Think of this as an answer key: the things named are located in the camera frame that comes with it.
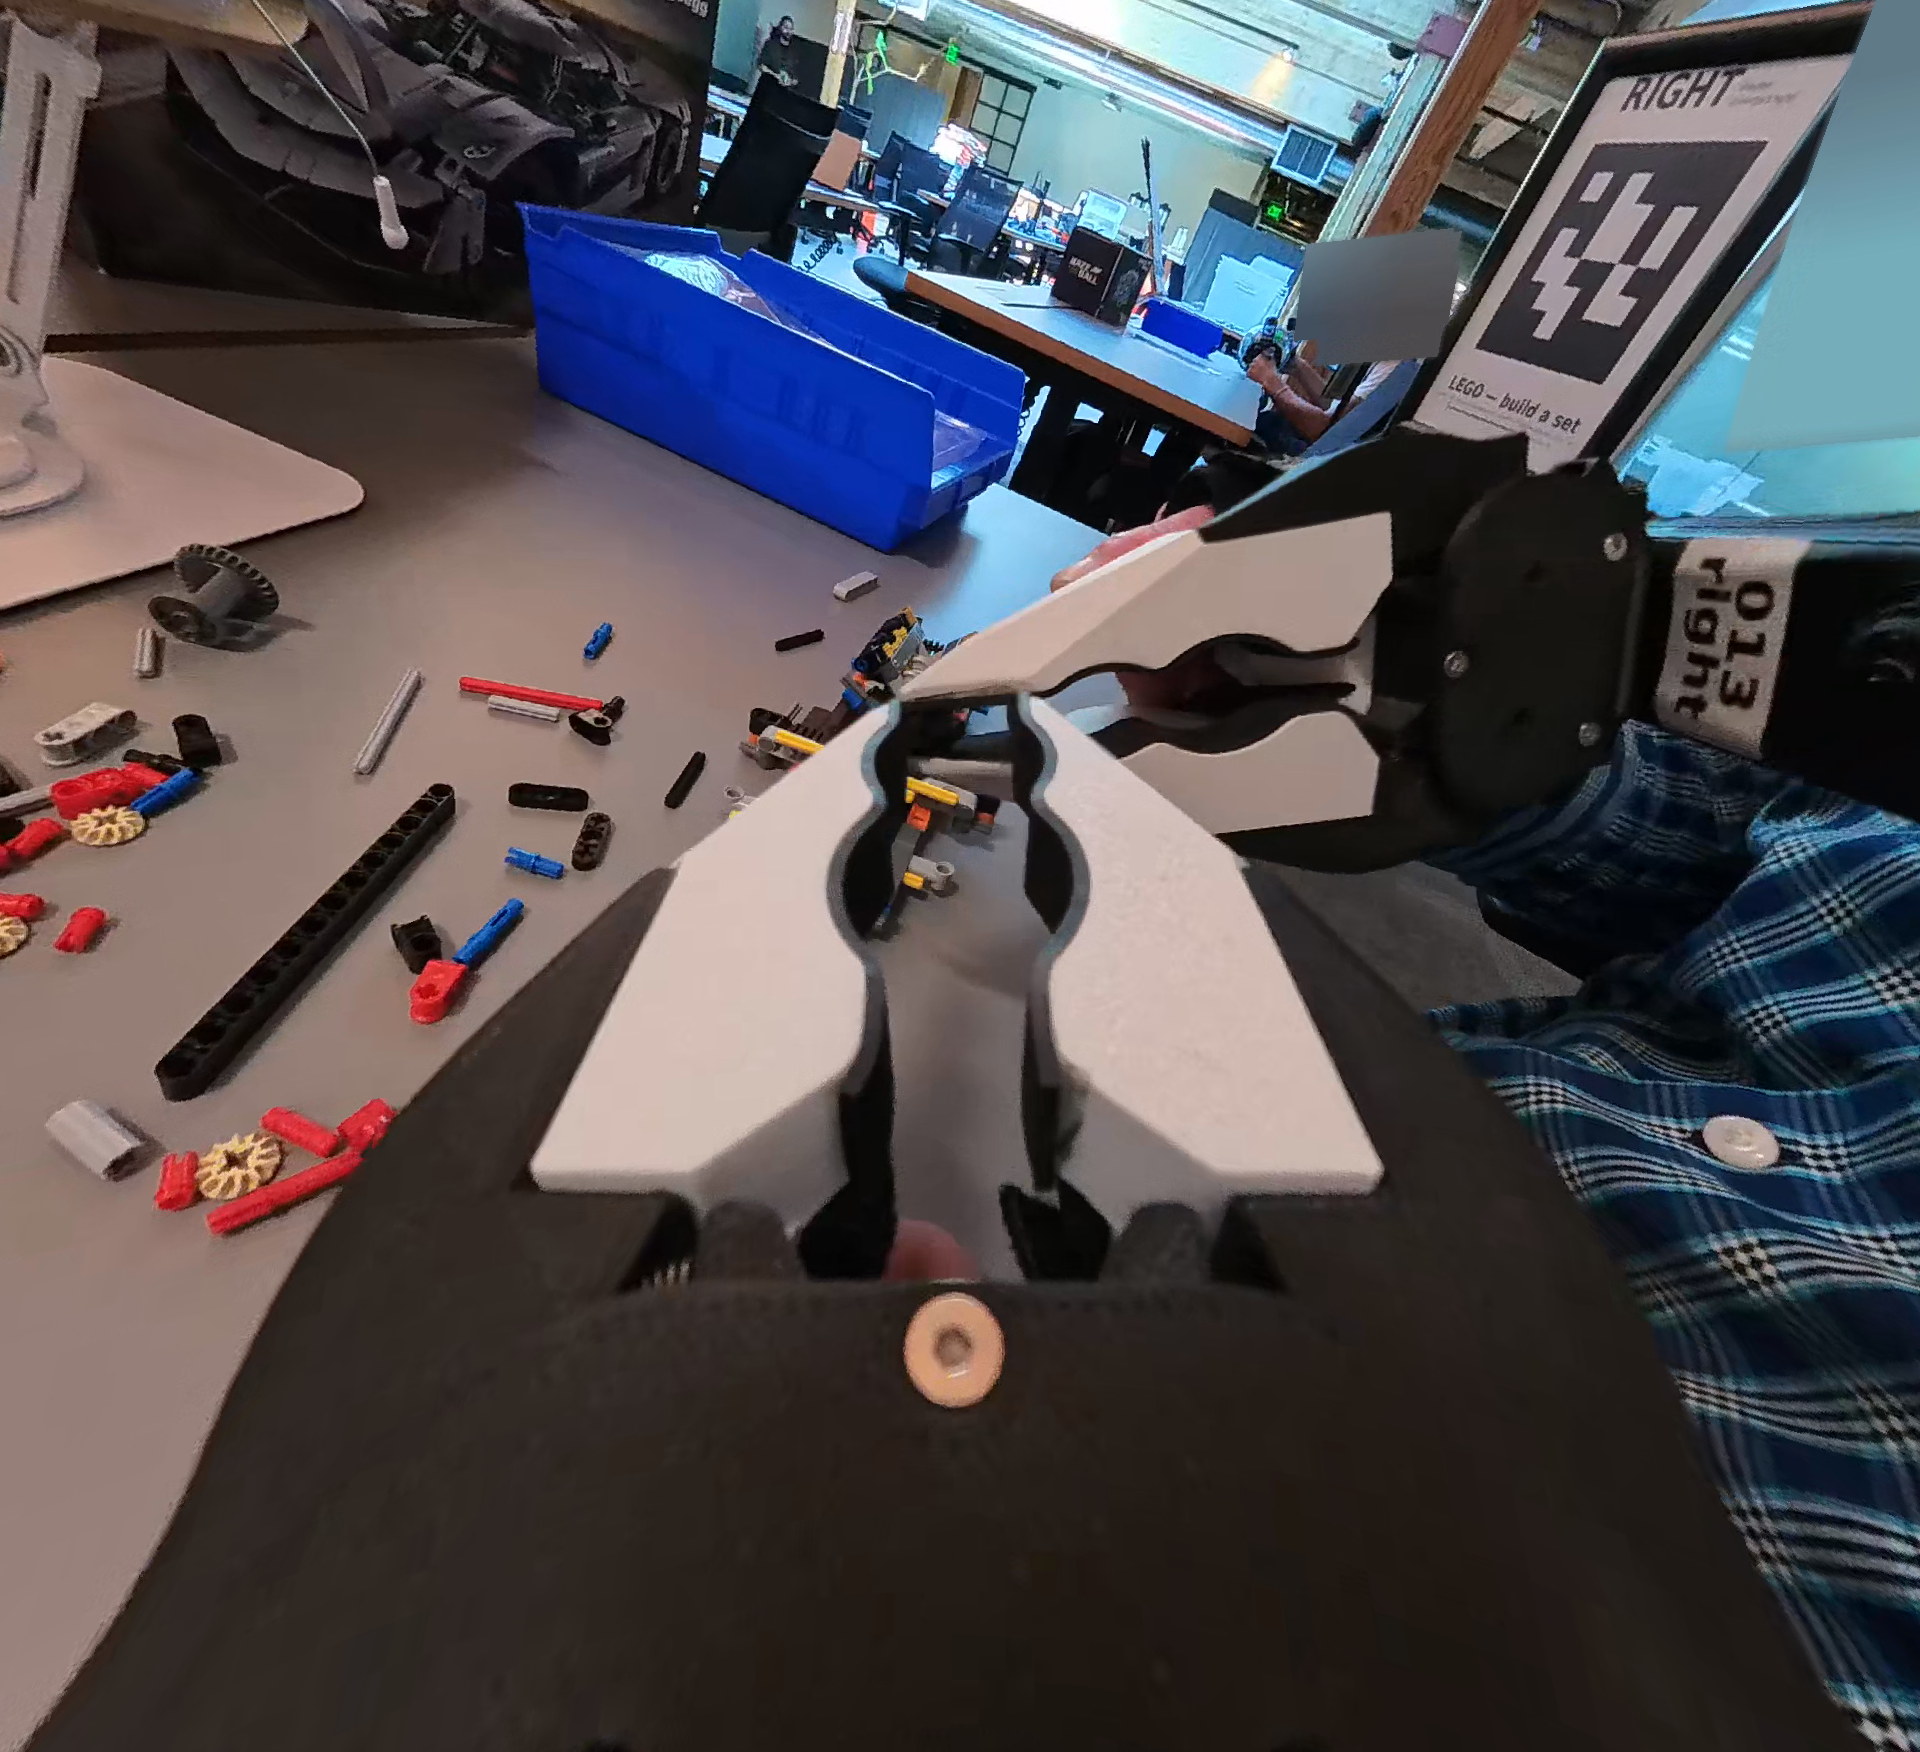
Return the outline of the light grey lego axle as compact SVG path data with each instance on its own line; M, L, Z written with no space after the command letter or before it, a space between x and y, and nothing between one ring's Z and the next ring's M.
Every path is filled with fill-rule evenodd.
M421 683L423 683L421 667L407 667L397 676L397 683L396 683L387 704L380 709L370 737L364 738L364 746L359 747L359 754L353 758L349 771L353 771L356 780L367 780L379 771L387 751L391 747L391 738L396 738L397 727L404 726L408 709L417 699Z

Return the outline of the wooden office table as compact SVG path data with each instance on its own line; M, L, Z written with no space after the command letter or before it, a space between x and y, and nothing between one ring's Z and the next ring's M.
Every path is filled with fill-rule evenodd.
M1211 441L1243 447L1255 438L1259 387L1230 357L1215 366L1134 323L1100 323L1040 283L906 268L906 295Z

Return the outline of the person's right hand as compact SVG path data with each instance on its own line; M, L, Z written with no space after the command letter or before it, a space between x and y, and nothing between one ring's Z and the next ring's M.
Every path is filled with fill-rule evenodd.
M1112 565L1156 539L1174 539L1179 534L1196 532L1211 519L1211 505L1196 504L1185 505L1176 511L1162 511L1152 518L1149 524L1114 532L1104 539L1097 539L1084 558L1074 564L1063 565L1060 571L1051 573L1046 582L1046 591L1060 591L1070 588L1081 579L1085 579L1091 571L1100 571L1104 565Z

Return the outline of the pile of loose lego pieces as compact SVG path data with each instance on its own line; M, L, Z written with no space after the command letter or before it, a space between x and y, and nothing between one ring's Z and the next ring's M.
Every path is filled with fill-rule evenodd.
M353 758L397 676L421 692L367 780ZM632 679L586 683L549 635L337 635L315 609L251 653L162 645L135 672L131 603L3 628L3 761L60 783L3 818L4 1242L71 1192L231 1238L309 1206L454 1036L502 1003L625 878L669 858L717 765L710 720L666 717ZM512 783L582 808L505 805ZM440 842L202 1098L154 1063L431 783Z

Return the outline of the black car printed box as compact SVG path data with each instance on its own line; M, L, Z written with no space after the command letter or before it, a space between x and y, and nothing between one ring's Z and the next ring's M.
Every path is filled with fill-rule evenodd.
M74 215L103 273L526 316L521 205L686 224L721 0L337 0L285 52L103 35Z

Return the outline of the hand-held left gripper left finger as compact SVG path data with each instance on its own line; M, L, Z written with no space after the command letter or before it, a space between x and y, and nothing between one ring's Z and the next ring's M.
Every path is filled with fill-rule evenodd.
M905 777L889 704L681 854L529 1159L541 1192L763 1206L801 1259L886 1259L895 1081L873 929L895 902Z

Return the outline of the partly built lego car chassis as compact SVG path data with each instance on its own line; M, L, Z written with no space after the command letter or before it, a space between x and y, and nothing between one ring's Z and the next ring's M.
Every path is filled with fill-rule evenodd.
M899 697L899 684L915 679L943 650L943 643L925 635L925 619L913 609L892 612L864 640L841 673L839 697L831 704L794 704L784 713L753 709L740 747L743 757L758 774L790 771L815 757L864 713L889 704ZM993 791L973 791L949 774L933 771L933 758L906 768L900 798L906 808L909 854L899 874L895 902L947 898L956 891L956 866L935 856L935 842L960 832L989 832L1000 798Z

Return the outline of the long black lego beam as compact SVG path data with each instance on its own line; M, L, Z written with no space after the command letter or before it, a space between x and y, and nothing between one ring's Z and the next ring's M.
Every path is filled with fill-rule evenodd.
M427 785L155 1057L162 1100L175 1105L209 1091L408 878L454 814L454 785Z

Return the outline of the small black box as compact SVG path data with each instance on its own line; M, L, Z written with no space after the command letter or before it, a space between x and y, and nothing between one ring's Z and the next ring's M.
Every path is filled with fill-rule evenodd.
M1048 298L1108 329L1121 329L1134 316L1149 278L1152 259L1142 249L1077 224L1054 268Z

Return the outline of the blue plaid shirt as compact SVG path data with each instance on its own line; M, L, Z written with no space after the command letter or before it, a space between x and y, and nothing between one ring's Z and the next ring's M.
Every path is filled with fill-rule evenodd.
M1435 1014L1593 1219L1794 1641L1917 1745L1917 898L1751 878L1667 920L1519 878L1568 999Z

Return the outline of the wooden post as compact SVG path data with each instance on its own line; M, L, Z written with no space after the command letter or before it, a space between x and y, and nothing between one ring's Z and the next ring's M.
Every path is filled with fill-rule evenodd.
M1390 162L1383 175L1366 181L1358 192L1366 211L1353 236L1403 234L1421 221L1476 114L1545 3L1478 0L1445 70L1431 73L1427 86L1412 91L1421 106L1410 111L1407 98L1400 98L1387 116L1383 140Z

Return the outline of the blue plastic bin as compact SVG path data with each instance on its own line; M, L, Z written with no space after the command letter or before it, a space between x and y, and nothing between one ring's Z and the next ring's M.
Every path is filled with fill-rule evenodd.
M751 372L694 293L643 268L647 254L728 254L717 234L549 205L518 212L545 394L885 555L1006 477L1011 460L929 485L915 390L881 387L871 417L805 390L794 360Z

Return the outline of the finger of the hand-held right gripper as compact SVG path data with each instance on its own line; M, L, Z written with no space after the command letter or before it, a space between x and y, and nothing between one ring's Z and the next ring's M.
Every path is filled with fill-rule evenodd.
M1000 704L1091 673L1162 672L1216 640L1290 656L1356 643L1393 578L1387 515L1287 532L1156 539L956 643L905 704Z
M1380 751L1341 709L1250 704L1249 720L1114 720L1114 757L1211 837L1373 814Z

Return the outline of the black office chair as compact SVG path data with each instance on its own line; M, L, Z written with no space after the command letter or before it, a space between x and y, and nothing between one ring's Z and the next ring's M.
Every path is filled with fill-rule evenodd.
M758 249L787 261L795 242L794 215L835 118L832 106L763 77L731 150L708 178L694 224L718 234L731 254Z

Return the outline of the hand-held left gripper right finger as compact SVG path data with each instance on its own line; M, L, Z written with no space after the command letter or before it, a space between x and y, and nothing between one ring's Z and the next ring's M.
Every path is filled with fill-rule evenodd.
M1238 856L1065 713L1011 701L1028 1193L1118 1228L1142 1206L1366 1198L1383 1184L1330 1050Z

